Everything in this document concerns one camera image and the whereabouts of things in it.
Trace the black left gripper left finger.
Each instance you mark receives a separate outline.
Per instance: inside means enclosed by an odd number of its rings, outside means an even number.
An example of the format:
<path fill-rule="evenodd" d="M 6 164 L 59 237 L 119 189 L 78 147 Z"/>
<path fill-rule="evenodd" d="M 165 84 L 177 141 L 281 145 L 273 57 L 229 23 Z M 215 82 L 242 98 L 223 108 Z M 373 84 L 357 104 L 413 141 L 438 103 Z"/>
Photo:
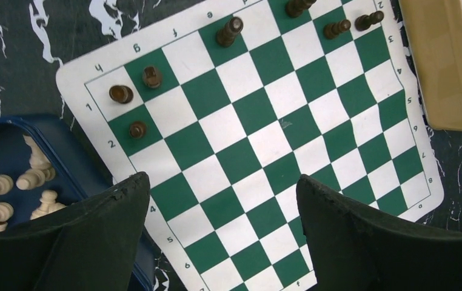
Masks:
<path fill-rule="evenodd" d="M 139 172 L 0 232 L 0 290 L 127 290 L 149 202 Z"/>

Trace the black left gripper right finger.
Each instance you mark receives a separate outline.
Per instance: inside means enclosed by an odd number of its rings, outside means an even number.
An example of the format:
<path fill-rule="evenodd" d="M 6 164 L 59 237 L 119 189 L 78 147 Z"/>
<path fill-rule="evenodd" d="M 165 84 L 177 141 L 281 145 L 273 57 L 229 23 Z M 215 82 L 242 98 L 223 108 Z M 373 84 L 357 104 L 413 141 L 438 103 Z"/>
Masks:
<path fill-rule="evenodd" d="M 296 201 L 315 290 L 462 290 L 462 232 L 384 213 L 308 175 Z"/>

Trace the brown chess piece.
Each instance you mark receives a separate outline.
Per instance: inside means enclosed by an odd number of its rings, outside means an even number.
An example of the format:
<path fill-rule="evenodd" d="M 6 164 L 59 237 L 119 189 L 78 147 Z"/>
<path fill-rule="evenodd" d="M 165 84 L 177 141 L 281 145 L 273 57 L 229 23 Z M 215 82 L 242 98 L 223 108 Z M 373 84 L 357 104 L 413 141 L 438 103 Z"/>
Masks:
<path fill-rule="evenodd" d="M 144 68 L 142 72 L 142 81 L 148 88 L 159 88 L 162 84 L 162 80 L 162 73 L 157 67 L 150 65 Z"/>
<path fill-rule="evenodd" d="M 126 85 L 113 85 L 109 88 L 110 98 L 120 104 L 126 104 L 133 100 L 134 94 Z"/>
<path fill-rule="evenodd" d="M 361 15 L 355 20 L 355 28 L 358 31 L 365 31 L 372 25 L 380 23 L 384 19 L 383 11 L 375 11 L 369 15 Z"/>
<path fill-rule="evenodd" d="M 348 19 L 343 19 L 338 22 L 331 22 L 324 27 L 324 36 L 327 39 L 335 39 L 340 34 L 348 32 L 351 28 L 351 22 Z"/>
<path fill-rule="evenodd" d="M 129 126 L 129 135 L 134 139 L 140 139 L 147 133 L 147 125 L 143 121 L 134 121 Z"/>
<path fill-rule="evenodd" d="M 243 20 L 237 16 L 230 18 L 216 34 L 216 42 L 222 47 L 230 47 L 244 27 Z"/>
<path fill-rule="evenodd" d="M 316 0 L 288 0 L 285 4 L 285 12 L 289 17 L 297 18 L 310 9 L 314 3 L 316 3 Z"/>

